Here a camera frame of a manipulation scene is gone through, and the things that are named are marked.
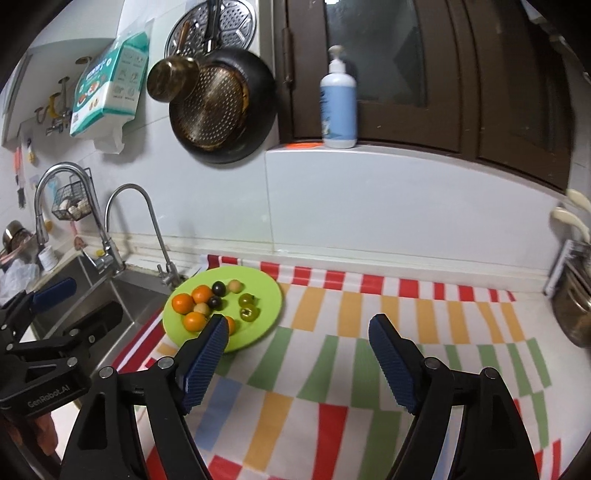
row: wire basket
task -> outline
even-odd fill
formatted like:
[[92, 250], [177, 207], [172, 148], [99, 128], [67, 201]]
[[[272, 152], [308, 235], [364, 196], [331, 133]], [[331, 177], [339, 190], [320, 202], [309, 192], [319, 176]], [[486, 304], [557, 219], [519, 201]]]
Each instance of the wire basket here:
[[[92, 182], [90, 169], [85, 168], [85, 172], [90, 177], [90, 182]], [[77, 222], [92, 213], [90, 202], [82, 182], [80, 180], [72, 181], [74, 178], [76, 176], [71, 175], [70, 183], [57, 191], [53, 206], [51, 207], [51, 212], [59, 220], [73, 220]]]

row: soap dispenser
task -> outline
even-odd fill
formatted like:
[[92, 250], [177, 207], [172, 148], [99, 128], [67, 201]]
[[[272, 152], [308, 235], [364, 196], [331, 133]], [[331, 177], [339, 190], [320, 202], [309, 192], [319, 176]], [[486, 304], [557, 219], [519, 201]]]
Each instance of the soap dispenser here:
[[329, 74], [320, 82], [322, 140], [330, 148], [351, 148], [357, 143], [357, 82], [346, 73], [341, 45], [333, 45]]

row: green plate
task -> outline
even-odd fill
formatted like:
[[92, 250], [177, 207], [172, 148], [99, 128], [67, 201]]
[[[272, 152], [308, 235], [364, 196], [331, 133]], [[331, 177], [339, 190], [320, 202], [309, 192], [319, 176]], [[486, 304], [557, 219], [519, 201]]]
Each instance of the green plate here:
[[[225, 301], [224, 309], [215, 312], [228, 315], [236, 321], [236, 332], [230, 336], [225, 352], [233, 352], [244, 348], [265, 335], [273, 327], [281, 311], [283, 299], [279, 285], [269, 275], [260, 270], [232, 265], [198, 273], [173, 292], [166, 301], [162, 315], [162, 323], [168, 337], [178, 346], [181, 346], [187, 340], [199, 336], [198, 333], [186, 331], [183, 327], [183, 315], [173, 310], [171, 301], [175, 295], [179, 293], [191, 295], [191, 292], [199, 285], [211, 287], [217, 280], [223, 281], [227, 285], [230, 280], [234, 279], [240, 280], [244, 284], [244, 289], [240, 293], [226, 293], [223, 298]], [[254, 295], [256, 306], [261, 309], [259, 318], [254, 322], [244, 322], [240, 319], [238, 298], [243, 293]]]

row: stainless steel sink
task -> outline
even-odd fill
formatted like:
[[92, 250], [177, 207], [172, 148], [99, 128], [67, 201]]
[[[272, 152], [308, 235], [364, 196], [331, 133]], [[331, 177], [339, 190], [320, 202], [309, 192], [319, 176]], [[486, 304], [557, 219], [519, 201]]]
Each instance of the stainless steel sink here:
[[76, 294], [37, 316], [32, 325], [36, 337], [68, 335], [76, 321], [113, 300], [120, 303], [124, 311], [121, 323], [90, 347], [89, 358], [78, 359], [84, 372], [91, 377], [115, 360], [170, 294], [156, 275], [129, 269], [117, 277], [99, 275], [84, 257], [72, 260], [47, 285], [67, 277], [76, 280]]

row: green and white package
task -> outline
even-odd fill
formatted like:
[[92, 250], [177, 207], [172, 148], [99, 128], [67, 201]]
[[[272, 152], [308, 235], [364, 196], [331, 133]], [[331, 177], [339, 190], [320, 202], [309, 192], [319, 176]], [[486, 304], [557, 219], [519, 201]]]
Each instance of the green and white package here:
[[145, 32], [118, 37], [90, 62], [76, 86], [71, 136], [92, 139], [105, 153], [123, 150], [122, 127], [135, 118], [148, 46]]

